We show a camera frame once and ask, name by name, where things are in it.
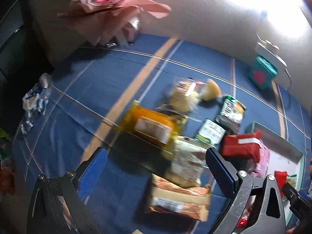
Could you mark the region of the yellow transparent snack bag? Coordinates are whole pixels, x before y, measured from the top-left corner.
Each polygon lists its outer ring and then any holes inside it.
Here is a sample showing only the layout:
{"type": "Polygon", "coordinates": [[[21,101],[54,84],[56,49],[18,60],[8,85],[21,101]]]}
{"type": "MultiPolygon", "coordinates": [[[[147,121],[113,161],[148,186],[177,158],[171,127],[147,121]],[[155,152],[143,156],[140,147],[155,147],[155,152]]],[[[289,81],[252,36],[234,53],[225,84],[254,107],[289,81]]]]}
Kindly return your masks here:
{"type": "Polygon", "coordinates": [[[157,146],[161,154],[168,160],[174,158],[175,139],[180,136],[188,116],[165,109],[160,112],[140,106],[133,101],[123,116],[119,130],[134,134],[148,143],[157,146]]]}

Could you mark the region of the yellow jelly cup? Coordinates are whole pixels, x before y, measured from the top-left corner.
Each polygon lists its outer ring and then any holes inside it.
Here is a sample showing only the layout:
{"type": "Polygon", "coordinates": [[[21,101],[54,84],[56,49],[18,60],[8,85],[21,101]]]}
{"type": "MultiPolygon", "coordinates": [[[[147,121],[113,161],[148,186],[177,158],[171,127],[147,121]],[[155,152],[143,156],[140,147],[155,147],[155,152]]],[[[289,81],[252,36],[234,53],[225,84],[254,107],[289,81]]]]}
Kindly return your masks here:
{"type": "Polygon", "coordinates": [[[208,79],[203,87],[201,98],[203,101],[211,101],[222,96],[221,89],[218,84],[212,79],[208,79]]]}

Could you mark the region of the pink snack packet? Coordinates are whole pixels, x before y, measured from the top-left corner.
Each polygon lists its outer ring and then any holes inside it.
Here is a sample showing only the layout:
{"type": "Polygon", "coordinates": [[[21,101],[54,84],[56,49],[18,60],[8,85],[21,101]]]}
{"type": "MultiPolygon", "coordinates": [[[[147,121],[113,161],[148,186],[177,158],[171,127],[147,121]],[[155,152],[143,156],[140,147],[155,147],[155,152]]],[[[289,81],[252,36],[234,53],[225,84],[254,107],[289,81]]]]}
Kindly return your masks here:
{"type": "Polygon", "coordinates": [[[259,154],[260,160],[258,163],[255,163],[253,160],[247,161],[247,173],[252,177],[265,178],[269,168],[270,150],[262,141],[260,141],[259,154]]]}

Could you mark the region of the white teal storage box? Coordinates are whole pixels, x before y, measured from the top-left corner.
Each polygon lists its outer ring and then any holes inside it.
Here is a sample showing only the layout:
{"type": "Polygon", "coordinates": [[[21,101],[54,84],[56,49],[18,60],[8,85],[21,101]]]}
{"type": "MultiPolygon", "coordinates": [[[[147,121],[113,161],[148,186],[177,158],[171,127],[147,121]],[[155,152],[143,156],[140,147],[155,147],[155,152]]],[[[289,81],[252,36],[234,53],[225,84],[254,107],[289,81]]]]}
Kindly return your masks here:
{"type": "Polygon", "coordinates": [[[268,174],[286,171],[288,175],[295,175],[297,177],[295,188],[300,190],[304,177],[304,154],[290,142],[257,122],[253,122],[245,129],[247,133],[255,133],[258,130],[261,131],[261,140],[270,150],[268,174]]]}

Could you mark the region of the orange striped snack packet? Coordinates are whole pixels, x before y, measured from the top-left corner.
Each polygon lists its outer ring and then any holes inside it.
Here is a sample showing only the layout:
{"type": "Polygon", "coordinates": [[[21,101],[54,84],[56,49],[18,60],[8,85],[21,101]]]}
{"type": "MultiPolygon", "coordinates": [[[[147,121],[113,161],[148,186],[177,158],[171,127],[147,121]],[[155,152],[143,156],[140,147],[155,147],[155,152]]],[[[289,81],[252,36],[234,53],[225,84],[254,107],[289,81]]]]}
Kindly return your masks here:
{"type": "Polygon", "coordinates": [[[153,174],[148,208],[151,212],[171,213],[205,222],[208,219],[210,198],[210,185],[184,189],[153,174]]]}

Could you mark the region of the dark red snack packet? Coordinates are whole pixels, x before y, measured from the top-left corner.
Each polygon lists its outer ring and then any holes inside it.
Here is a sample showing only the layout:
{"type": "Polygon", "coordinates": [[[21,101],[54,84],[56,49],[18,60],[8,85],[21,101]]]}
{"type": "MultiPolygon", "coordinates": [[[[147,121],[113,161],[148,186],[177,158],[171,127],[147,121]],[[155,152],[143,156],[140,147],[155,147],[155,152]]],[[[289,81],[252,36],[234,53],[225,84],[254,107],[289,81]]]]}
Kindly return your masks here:
{"type": "Polygon", "coordinates": [[[220,153],[224,157],[242,160],[260,161],[260,139],[262,132],[226,135],[223,138],[220,153]]]}

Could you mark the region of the white brown snack packet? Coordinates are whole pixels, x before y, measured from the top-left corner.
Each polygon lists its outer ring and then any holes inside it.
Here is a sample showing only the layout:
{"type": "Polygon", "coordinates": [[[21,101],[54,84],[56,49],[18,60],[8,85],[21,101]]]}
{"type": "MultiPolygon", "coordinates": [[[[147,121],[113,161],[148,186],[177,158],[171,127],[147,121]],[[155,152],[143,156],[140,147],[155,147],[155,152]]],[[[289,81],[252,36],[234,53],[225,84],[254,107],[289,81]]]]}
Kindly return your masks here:
{"type": "Polygon", "coordinates": [[[211,145],[185,136],[174,140],[173,157],[164,178],[182,188],[201,186],[200,177],[211,145]]]}

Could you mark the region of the green biscuit packet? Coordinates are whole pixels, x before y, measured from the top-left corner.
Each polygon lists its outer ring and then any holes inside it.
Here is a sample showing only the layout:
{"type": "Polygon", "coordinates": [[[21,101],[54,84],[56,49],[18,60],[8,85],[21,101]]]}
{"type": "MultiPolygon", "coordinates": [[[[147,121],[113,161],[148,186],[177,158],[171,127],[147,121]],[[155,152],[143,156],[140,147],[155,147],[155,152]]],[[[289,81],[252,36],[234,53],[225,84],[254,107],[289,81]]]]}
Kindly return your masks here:
{"type": "Polygon", "coordinates": [[[222,141],[226,130],[210,119],[206,119],[198,132],[195,134],[194,139],[206,143],[211,146],[216,146],[222,141]]]}

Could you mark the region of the green white cracker packet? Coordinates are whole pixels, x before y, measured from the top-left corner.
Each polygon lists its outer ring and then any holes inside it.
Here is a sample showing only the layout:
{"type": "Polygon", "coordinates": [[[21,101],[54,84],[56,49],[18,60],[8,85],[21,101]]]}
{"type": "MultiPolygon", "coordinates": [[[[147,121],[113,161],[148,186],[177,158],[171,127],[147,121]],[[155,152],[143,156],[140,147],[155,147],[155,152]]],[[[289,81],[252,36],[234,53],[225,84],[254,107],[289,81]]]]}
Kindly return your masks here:
{"type": "Polygon", "coordinates": [[[246,107],[231,95],[222,95],[222,105],[216,116],[216,123],[231,133],[237,134],[246,112],[246,107]]]}

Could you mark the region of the blue white plastic wrapper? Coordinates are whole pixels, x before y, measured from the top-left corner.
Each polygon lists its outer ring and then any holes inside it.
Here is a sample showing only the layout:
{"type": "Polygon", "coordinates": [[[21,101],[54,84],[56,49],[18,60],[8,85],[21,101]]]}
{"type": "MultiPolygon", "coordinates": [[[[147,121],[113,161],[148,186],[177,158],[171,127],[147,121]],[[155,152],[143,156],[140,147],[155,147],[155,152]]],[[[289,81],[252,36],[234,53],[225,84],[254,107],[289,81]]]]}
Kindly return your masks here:
{"type": "Polygon", "coordinates": [[[36,120],[40,116],[45,115],[52,85],[51,75],[43,73],[39,78],[39,82],[36,83],[22,98],[23,109],[25,111],[24,118],[20,125],[22,134],[28,134],[36,120]]]}

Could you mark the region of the wrapped white mooncake pastry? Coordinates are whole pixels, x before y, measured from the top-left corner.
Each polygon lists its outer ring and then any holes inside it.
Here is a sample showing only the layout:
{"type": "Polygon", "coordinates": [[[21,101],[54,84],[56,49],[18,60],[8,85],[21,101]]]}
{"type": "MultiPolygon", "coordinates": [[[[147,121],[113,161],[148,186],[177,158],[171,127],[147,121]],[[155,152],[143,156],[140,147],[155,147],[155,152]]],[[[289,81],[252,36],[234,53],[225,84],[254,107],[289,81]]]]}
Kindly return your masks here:
{"type": "Polygon", "coordinates": [[[181,114],[197,110],[206,83],[192,78],[176,77],[159,104],[160,109],[181,114]]]}

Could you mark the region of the teal box with pink hearts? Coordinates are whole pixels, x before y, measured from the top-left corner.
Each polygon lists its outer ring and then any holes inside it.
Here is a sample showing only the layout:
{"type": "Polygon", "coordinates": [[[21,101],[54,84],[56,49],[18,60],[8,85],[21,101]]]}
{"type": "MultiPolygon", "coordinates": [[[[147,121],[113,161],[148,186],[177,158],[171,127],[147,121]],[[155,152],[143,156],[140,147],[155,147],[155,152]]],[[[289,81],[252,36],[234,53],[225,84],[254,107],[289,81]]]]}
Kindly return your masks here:
{"type": "Polygon", "coordinates": [[[263,56],[258,55],[256,56],[254,65],[250,69],[248,76],[260,90],[265,90],[277,74],[277,68],[263,56]]]}

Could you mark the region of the blue plaid tablecloth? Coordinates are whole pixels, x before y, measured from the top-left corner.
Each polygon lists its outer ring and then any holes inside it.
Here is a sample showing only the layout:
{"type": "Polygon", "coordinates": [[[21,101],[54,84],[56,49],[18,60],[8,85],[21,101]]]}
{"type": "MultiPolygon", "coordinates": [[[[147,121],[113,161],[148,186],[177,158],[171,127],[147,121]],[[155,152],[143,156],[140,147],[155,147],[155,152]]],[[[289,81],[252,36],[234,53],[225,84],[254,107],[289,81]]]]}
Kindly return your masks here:
{"type": "MultiPolygon", "coordinates": [[[[301,188],[311,182],[309,113],[274,82],[264,91],[248,78],[249,67],[215,50],[190,42],[141,35],[129,48],[80,47],[54,71],[45,115],[13,146],[17,172],[32,191],[38,175],[60,177],[75,170],[85,150],[108,144],[117,123],[134,100],[157,107],[178,78],[213,79],[224,94],[246,106],[241,132],[262,124],[303,153],[301,188]]],[[[146,212],[151,173],[165,169],[150,145],[119,136],[87,206],[104,233],[208,233],[226,204],[216,183],[208,220],[146,212]]]]}

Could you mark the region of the white power strip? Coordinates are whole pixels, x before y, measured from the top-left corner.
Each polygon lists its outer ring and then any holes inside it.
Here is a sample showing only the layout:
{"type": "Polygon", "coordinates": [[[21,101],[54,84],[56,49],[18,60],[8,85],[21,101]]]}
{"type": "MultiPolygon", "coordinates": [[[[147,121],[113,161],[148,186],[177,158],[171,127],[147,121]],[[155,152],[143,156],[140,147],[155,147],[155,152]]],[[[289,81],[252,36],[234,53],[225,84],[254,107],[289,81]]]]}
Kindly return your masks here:
{"type": "Polygon", "coordinates": [[[267,47],[263,43],[258,42],[254,50],[256,51],[257,54],[264,57],[276,68],[284,69],[287,67],[287,64],[282,60],[282,58],[277,54],[271,52],[269,49],[267,49],[267,47]]]}

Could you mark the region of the pink flower bouquet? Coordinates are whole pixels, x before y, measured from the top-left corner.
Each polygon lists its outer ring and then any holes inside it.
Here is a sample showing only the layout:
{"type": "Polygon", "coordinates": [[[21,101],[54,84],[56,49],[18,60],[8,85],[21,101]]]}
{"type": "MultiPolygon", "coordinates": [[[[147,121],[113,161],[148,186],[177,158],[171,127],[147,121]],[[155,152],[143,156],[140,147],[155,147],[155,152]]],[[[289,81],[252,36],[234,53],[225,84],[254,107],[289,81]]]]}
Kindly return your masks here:
{"type": "Polygon", "coordinates": [[[140,30],[140,14],[165,18],[171,7],[154,0],[71,0],[69,9],[59,13],[67,26],[96,45],[116,40],[129,45],[140,30]]]}

